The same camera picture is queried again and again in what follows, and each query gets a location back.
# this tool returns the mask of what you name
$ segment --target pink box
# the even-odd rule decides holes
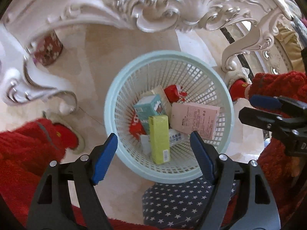
[[[198,131],[202,138],[212,139],[220,107],[200,103],[173,103],[171,128],[191,134]]]

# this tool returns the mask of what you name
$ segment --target teal box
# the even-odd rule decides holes
[[[133,106],[133,108],[147,134],[149,134],[148,118],[152,116],[166,115],[159,94],[143,97]]]

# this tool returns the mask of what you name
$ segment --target red sock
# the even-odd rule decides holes
[[[238,79],[232,84],[229,89],[230,97],[232,101],[239,98],[245,98],[245,90],[250,84],[246,83],[243,79]]]
[[[78,147],[78,138],[70,129],[60,123],[54,124],[54,127],[65,148],[74,149]]]

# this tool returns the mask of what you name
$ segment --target star-patterned fabric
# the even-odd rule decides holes
[[[231,196],[239,181],[234,181]],[[194,228],[214,186],[204,177],[179,184],[156,183],[142,197],[144,224],[158,228]]]

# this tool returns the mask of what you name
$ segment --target ornate white table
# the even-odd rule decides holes
[[[217,30],[250,21],[249,33],[223,52],[222,69],[228,72],[236,68],[236,55],[273,45],[283,16],[291,19],[284,0],[13,0],[0,23],[0,95],[9,105],[58,96],[76,107],[71,84],[40,71],[30,57],[37,41],[54,28],[98,23],[154,33]]]

